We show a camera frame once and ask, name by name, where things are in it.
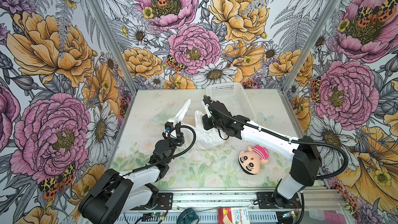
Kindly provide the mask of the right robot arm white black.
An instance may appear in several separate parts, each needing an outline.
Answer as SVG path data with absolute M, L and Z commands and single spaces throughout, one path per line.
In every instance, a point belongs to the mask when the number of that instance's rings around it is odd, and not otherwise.
M 321 157 L 315 142 L 304 136 L 295 138 L 262 127 L 249 118 L 232 114 L 225 105 L 204 96 L 203 103 L 206 115 L 202 121 L 205 130 L 217 129 L 227 137 L 249 141 L 263 148 L 284 156 L 291 162 L 291 169 L 279 181 L 268 200 L 271 204 L 282 208 L 294 199 L 297 192 L 312 186 L 317 179 L 321 165 Z

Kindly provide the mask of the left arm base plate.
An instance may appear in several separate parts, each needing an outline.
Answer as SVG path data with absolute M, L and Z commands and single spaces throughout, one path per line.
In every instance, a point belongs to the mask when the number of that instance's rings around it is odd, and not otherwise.
M 160 192 L 153 194 L 148 202 L 149 209 L 171 210 L 173 206 L 174 194 L 171 192 Z

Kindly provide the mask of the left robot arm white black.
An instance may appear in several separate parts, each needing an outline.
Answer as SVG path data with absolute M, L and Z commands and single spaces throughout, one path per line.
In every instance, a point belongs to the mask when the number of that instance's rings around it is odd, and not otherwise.
M 187 125 L 166 123 L 163 139 L 156 143 L 143 167 L 130 172 L 106 170 L 79 204 L 81 216 L 93 224 L 113 224 L 122 213 L 133 208 L 155 207 L 159 190 L 154 183 L 166 175 L 173 159 L 187 152 L 175 152 L 184 144 L 182 129 L 195 134 Z

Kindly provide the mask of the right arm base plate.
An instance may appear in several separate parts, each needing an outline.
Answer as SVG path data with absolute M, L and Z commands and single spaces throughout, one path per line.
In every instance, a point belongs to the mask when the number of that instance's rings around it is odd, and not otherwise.
M 257 192 L 253 204 L 260 209 L 300 209 L 302 207 L 301 199 L 297 193 L 294 194 L 292 199 L 287 200 L 283 197 L 274 197 L 271 191 Z

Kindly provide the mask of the translucent white plastic bag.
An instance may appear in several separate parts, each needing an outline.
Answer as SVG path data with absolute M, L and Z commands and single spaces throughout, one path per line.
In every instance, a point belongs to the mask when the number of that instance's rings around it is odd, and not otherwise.
M 197 137 L 194 149 L 212 149 L 225 144 L 222 134 L 221 137 L 216 129 L 205 130 L 202 118 L 205 116 L 201 111 L 191 107 L 192 101 L 186 100 L 183 106 L 173 105 L 161 110 L 152 118 L 156 124 L 166 124 L 171 122 L 173 125 L 180 123 L 194 129 Z

